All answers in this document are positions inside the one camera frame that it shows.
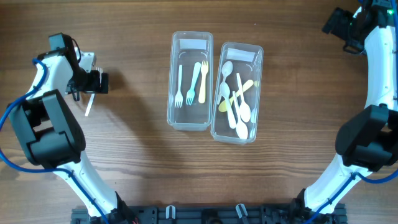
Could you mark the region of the yellow-green plastic spoon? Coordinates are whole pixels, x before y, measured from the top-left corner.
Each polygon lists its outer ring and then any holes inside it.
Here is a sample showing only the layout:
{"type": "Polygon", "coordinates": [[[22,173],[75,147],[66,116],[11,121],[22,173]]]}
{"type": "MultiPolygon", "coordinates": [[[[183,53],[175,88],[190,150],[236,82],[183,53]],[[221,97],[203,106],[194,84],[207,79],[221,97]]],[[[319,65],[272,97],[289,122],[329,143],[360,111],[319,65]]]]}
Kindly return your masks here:
{"type": "MultiPolygon", "coordinates": [[[[250,89],[250,87],[252,87],[253,85],[256,85],[256,82],[254,82],[253,80],[248,80],[244,85],[243,85],[243,90],[238,90],[236,92],[236,96],[239,97],[242,93],[244,93],[245,91],[247,91],[248,89],[250,89]]],[[[223,100],[219,105],[218,105],[218,111],[220,112],[226,112],[226,102],[225,100],[223,100]]]]}

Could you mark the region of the white plastic fork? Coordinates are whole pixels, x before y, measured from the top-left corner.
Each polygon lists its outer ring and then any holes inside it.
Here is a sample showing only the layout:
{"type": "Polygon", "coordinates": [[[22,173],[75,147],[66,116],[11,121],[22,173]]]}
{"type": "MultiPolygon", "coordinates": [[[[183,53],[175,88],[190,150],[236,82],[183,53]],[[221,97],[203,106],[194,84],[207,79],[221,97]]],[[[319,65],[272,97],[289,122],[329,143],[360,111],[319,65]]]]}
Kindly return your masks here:
{"type": "MultiPolygon", "coordinates": [[[[99,80],[101,81],[103,69],[100,68],[100,67],[96,67],[96,69],[97,69],[97,71],[99,71],[99,80]]],[[[90,96],[90,99],[89,99],[89,101],[88,101],[88,105],[87,105],[87,107],[86,107],[86,111],[85,111],[85,116],[86,116],[86,117],[87,117],[87,116],[89,115],[89,113],[90,113],[90,109],[91,109],[91,107],[93,106],[94,99],[95,99],[95,94],[92,93],[91,96],[90,96]]]]}

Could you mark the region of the cream wooden fork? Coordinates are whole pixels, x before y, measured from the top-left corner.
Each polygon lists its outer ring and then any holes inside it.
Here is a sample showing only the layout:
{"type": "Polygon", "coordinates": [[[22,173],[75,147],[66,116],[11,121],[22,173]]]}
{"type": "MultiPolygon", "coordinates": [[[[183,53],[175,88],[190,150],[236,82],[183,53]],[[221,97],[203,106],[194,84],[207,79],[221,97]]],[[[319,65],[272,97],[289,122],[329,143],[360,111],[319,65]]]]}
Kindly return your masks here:
{"type": "Polygon", "coordinates": [[[207,60],[203,60],[201,64],[201,85],[200,92],[198,96],[198,102],[204,104],[206,100],[206,76],[209,71],[209,62],[207,60]]]}

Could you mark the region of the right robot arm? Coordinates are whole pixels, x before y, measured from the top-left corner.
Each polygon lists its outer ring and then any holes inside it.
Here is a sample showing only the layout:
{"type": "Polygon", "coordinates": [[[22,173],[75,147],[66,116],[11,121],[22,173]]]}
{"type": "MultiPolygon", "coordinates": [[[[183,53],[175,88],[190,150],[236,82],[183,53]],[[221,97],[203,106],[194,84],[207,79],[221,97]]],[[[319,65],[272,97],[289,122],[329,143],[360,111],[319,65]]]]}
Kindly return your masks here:
{"type": "Polygon", "coordinates": [[[289,217],[320,222],[369,175],[397,162],[397,1],[363,0],[356,12],[337,7],[322,31],[345,42],[343,50],[368,60],[368,93],[362,112],[336,135],[336,154],[319,179],[303,189],[290,206],[289,217]]]}

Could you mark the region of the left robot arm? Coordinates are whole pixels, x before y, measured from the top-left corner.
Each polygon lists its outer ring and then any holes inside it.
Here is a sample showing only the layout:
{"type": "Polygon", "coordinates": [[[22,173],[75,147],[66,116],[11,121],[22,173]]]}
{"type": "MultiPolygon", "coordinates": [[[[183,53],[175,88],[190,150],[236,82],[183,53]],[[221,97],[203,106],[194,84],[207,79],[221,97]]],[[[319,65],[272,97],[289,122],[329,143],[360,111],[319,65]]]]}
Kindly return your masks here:
{"type": "Polygon", "coordinates": [[[28,173],[53,172],[85,204],[90,223],[134,223],[134,212],[99,176],[86,155],[81,126],[64,100],[80,93],[107,94],[109,75],[94,68],[93,52],[82,52],[75,39],[58,33],[49,37],[50,51],[32,63],[37,74],[29,91],[11,103],[1,122],[10,119],[27,160],[28,169],[1,159],[13,169],[28,173]]]}

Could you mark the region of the white spoon thin handle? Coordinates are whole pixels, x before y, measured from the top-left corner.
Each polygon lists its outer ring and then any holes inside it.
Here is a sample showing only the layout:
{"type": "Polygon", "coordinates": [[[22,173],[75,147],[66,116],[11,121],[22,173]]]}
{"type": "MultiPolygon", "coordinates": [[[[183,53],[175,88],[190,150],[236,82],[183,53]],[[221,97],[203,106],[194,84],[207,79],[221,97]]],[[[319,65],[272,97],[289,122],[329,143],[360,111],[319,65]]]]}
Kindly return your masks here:
{"type": "Polygon", "coordinates": [[[235,107],[235,110],[236,110],[236,114],[238,116],[238,121],[237,121],[237,124],[236,124],[237,135],[238,135],[238,137],[240,139],[247,139],[247,137],[248,137],[248,128],[247,128],[246,124],[241,120],[241,115],[240,115],[240,112],[239,112],[238,100],[237,100],[235,91],[233,91],[233,101],[234,101],[234,107],[235,107]]]}

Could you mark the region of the white fork rounded handle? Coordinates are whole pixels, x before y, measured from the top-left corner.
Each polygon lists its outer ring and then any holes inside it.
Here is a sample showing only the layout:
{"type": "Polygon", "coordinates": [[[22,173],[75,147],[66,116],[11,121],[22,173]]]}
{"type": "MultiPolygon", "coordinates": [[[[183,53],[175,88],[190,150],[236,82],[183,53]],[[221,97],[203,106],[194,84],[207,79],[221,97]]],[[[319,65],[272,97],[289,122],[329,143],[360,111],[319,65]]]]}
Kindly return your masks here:
{"type": "Polygon", "coordinates": [[[192,82],[190,85],[190,89],[187,91],[187,98],[186,98],[187,105],[192,105],[193,103],[193,99],[195,97],[195,85],[197,83],[198,76],[200,74],[200,69],[201,69],[201,63],[196,62],[193,68],[193,75],[192,75],[192,82]]]}

